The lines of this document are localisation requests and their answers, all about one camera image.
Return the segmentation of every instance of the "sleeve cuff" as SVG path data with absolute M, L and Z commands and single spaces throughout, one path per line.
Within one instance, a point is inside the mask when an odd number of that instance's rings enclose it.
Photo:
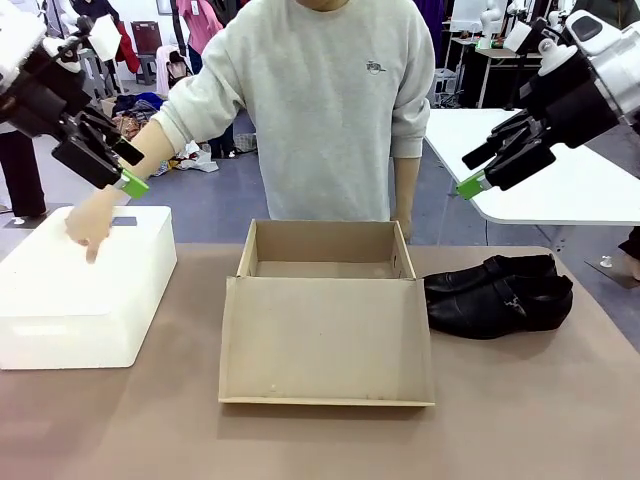
M 187 144 L 187 140 L 184 138 L 182 133 L 180 133 L 180 129 L 178 129 L 175 122 L 171 120 L 171 117 L 167 115 L 166 112 L 159 111 L 151 117 L 151 120 L 155 120 L 160 124 L 164 134 L 173 146 L 174 153 L 179 153 L 184 149 L 184 146 Z
M 391 156 L 393 158 L 421 158 L 422 138 L 392 138 Z

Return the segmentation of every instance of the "leather shoe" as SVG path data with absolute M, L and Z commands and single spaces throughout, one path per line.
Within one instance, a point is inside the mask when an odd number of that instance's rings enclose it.
M 429 327 L 476 340 L 555 330 L 571 311 L 572 287 L 567 277 L 503 278 L 429 303 Z
M 556 276 L 556 263 L 553 255 L 528 257 L 496 255 L 486 259 L 482 265 L 477 267 L 425 277 L 424 293 L 427 301 L 433 302 L 512 275 L 518 277 Z

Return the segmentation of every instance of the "hand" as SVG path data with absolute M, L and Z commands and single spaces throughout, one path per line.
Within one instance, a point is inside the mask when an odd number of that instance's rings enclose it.
M 74 208 L 66 220 L 67 235 L 87 247 L 87 262 L 94 263 L 103 240 L 109 236 L 113 207 L 99 197 L 91 197 Z
M 400 230 L 402 230 L 402 236 L 404 236 L 405 242 L 411 240 L 411 235 L 413 235 L 413 223 L 411 222 L 411 217 L 409 215 L 394 215 L 391 217 L 392 222 L 400 223 Z

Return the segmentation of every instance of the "neck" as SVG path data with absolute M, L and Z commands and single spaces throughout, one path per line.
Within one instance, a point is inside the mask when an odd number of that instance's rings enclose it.
M 318 12 L 332 12 L 344 7 L 349 0 L 327 0 L 321 6 L 314 8 Z

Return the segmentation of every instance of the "gray floor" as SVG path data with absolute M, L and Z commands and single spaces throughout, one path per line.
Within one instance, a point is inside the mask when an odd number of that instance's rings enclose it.
M 236 121 L 236 133 L 252 131 L 246 115 Z M 91 188 L 50 158 L 50 139 L 35 141 L 43 185 L 49 202 L 76 203 Z M 625 128 L 594 140 L 594 150 L 632 172 L 640 173 L 640 142 Z M 453 198 L 445 212 L 450 177 L 435 154 L 425 146 L 415 200 L 414 237 L 417 245 L 484 245 L 485 221 L 460 198 Z M 132 205 L 168 205 L 174 212 L 174 231 L 178 242 L 241 243 L 252 218 L 267 218 L 260 169 L 256 155 L 244 155 L 220 162 L 220 170 L 205 174 L 198 171 L 172 171 L 151 179 L 151 192 Z M 6 199 L 0 179 L 0 204 Z M 8 221 L 0 216 L 0 226 Z M 546 228 L 547 234 L 553 228 Z M 582 284 L 611 315 L 614 322 L 640 350 L 640 291 L 625 290 L 596 272 L 585 260 L 615 250 L 629 228 L 577 227 L 562 260 Z M 548 240 L 534 226 L 489 224 L 491 245 L 542 245 Z M 0 258 L 13 249 L 27 231 L 0 228 Z

